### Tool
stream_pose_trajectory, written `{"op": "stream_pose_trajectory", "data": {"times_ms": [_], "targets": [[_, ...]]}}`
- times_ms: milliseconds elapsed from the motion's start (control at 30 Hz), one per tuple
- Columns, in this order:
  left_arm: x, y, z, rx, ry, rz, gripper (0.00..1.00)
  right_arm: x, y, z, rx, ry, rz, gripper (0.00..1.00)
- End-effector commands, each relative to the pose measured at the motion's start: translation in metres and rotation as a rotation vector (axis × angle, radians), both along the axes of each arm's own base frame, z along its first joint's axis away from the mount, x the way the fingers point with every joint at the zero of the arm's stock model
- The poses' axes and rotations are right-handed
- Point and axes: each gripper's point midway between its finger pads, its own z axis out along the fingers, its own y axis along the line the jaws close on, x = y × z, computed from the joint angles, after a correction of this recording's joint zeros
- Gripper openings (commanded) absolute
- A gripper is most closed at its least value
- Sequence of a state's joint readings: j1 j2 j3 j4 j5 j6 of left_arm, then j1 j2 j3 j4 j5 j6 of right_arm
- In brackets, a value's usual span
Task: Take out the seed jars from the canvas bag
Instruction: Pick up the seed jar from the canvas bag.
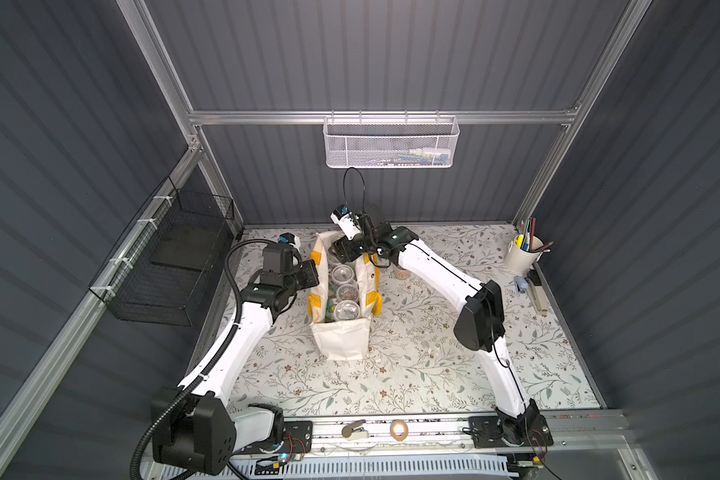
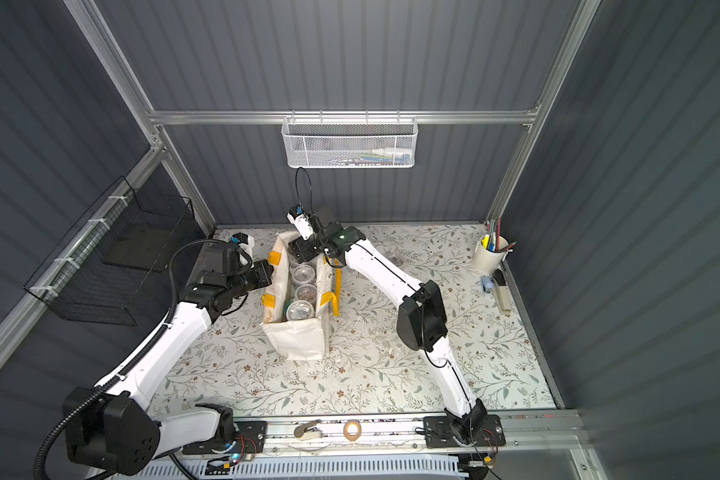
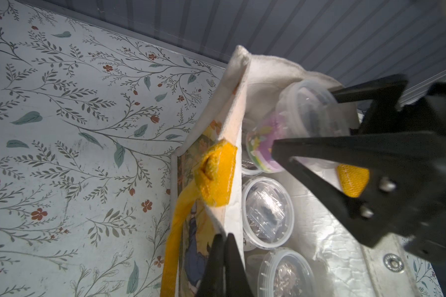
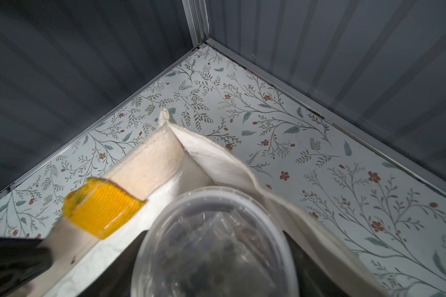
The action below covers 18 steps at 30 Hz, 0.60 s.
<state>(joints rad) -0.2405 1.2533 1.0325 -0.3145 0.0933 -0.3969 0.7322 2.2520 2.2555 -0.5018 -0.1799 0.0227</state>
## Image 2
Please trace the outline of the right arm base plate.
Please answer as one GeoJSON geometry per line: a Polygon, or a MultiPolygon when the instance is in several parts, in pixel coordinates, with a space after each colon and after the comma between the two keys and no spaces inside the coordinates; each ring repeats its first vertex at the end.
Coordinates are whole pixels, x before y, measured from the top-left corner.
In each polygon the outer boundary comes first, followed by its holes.
{"type": "Polygon", "coordinates": [[[461,442],[454,435],[451,420],[446,416],[427,416],[414,431],[425,439],[429,449],[472,447],[497,449],[506,445],[504,428],[500,417],[488,415],[472,435],[470,443],[461,442]]]}

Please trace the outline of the orange label seed jar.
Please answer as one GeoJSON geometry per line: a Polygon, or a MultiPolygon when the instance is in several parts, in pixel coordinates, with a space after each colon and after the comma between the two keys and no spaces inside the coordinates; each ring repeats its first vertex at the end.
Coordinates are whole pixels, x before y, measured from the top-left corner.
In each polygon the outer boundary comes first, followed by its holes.
{"type": "Polygon", "coordinates": [[[395,266],[402,267],[406,264],[406,260],[403,256],[398,253],[392,253],[387,256],[387,259],[395,266]]]}

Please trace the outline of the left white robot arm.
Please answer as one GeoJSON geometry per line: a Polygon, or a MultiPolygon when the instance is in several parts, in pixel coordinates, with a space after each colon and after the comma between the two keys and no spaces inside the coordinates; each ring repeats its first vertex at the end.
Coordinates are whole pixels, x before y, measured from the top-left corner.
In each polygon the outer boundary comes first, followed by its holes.
{"type": "Polygon", "coordinates": [[[52,443],[65,441],[68,459],[99,469],[100,477],[134,475],[154,458],[171,456],[195,443],[228,452],[238,439],[233,412],[199,403],[187,412],[156,417],[149,407],[158,386],[193,342],[223,315],[238,310],[250,292],[272,283],[274,268],[253,257],[254,239],[236,233],[228,240],[196,240],[180,247],[199,248],[186,285],[170,274],[171,301],[152,332],[109,374],[91,388],[77,388],[65,399],[63,419],[38,452],[34,475],[45,478],[52,443]]]}

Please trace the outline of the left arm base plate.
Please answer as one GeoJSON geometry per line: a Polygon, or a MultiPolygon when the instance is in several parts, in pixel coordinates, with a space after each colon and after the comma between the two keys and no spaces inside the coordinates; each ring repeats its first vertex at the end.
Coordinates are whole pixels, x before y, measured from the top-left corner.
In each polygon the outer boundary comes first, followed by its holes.
{"type": "Polygon", "coordinates": [[[184,446],[184,455],[259,454],[263,452],[268,423],[266,421],[238,421],[233,440],[207,440],[184,446]]]}

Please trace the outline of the white canvas tote bag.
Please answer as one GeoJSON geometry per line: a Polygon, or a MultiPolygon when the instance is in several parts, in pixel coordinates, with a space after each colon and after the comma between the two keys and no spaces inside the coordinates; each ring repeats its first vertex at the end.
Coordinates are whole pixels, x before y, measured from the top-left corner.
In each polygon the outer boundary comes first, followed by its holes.
{"type": "Polygon", "coordinates": [[[262,295],[262,330],[275,351],[291,361],[317,361],[329,350],[330,317],[338,313],[340,281],[337,271],[321,254],[312,261],[297,261],[288,252],[288,243],[296,232],[280,233],[269,252],[274,266],[272,284],[262,295]],[[291,270],[308,263],[316,271],[317,300],[315,304],[295,299],[291,270]]]}

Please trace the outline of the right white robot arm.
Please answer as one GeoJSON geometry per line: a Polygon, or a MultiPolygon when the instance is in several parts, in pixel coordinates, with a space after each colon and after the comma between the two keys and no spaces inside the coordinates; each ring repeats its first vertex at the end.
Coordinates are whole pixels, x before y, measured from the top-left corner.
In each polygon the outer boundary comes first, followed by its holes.
{"type": "Polygon", "coordinates": [[[462,445],[475,444],[487,409],[469,386],[451,348],[438,284],[422,282],[401,270],[355,227],[334,223],[317,229],[301,220],[295,226],[298,237],[289,248],[299,259],[312,260],[320,254],[337,259],[340,267],[361,274],[389,298],[397,308],[398,337],[426,360],[440,389],[452,436],[462,445]]]}

